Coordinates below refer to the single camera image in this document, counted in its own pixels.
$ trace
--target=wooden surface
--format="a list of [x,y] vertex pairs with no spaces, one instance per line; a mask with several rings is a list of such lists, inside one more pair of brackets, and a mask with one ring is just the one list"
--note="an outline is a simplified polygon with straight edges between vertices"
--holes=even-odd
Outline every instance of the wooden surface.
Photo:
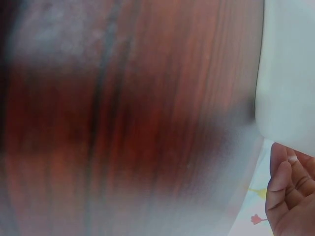
[[226,235],[263,0],[2,4],[0,235]]

